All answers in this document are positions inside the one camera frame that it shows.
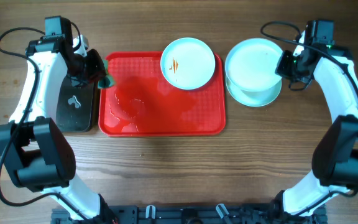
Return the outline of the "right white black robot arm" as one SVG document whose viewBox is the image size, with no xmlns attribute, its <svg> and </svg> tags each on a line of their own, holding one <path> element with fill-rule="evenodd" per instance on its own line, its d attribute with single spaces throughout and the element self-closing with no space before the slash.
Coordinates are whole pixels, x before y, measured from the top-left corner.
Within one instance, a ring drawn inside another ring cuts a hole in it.
<svg viewBox="0 0 358 224">
<path fill-rule="evenodd" d="M 358 193 L 358 81 L 349 51 L 321 44 L 284 51 L 276 73 L 291 81 L 316 81 L 332 124 L 314 150 L 311 171 L 270 202 L 270 220 L 300 222 L 337 195 Z"/>
</svg>

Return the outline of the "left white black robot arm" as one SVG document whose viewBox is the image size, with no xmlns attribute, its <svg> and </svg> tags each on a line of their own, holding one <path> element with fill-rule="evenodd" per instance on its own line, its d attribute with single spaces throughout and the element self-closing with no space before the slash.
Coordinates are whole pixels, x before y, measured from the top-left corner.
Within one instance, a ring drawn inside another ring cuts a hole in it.
<svg viewBox="0 0 358 224">
<path fill-rule="evenodd" d="M 63 81 L 68 78 L 75 87 L 110 88 L 115 82 L 107 62 L 88 49 L 83 36 L 45 35 L 30 42 L 24 58 L 28 70 L 21 98 L 9 122 L 0 125 L 0 200 L 22 207 L 51 197 L 68 211 L 73 223 L 117 223 L 103 197 L 77 176 L 73 149 L 55 124 Z M 3 168 L 16 187 L 40 196 L 8 201 L 1 190 Z"/>
</svg>

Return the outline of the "light blue plate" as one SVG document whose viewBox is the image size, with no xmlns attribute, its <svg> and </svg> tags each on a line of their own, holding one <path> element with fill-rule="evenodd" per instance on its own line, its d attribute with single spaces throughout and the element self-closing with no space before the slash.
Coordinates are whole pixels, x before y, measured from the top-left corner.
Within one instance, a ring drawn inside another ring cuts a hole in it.
<svg viewBox="0 0 358 224">
<path fill-rule="evenodd" d="M 271 40 L 243 40 L 226 57 L 226 77 L 241 90 L 267 90 L 282 79 L 275 73 L 282 53 L 283 50 Z"/>
<path fill-rule="evenodd" d="M 213 51 L 203 41 L 184 37 L 166 46 L 160 58 L 160 69 L 172 86 L 195 90 L 207 84 L 216 68 Z"/>
<path fill-rule="evenodd" d="M 281 92 L 282 81 L 263 91 L 241 90 L 226 78 L 226 88 L 229 94 L 240 104 L 250 107 L 262 107 L 273 102 Z"/>
</svg>

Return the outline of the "green yellow scrub sponge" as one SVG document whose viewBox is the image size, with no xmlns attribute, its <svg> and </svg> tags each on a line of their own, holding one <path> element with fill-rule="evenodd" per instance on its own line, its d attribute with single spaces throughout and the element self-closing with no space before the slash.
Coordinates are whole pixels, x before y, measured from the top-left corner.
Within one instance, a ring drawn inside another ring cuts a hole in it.
<svg viewBox="0 0 358 224">
<path fill-rule="evenodd" d="M 116 84 L 113 76 L 109 73 L 109 62 L 106 59 L 102 60 L 104 66 L 105 76 L 98 81 L 98 89 L 108 89 Z"/>
</svg>

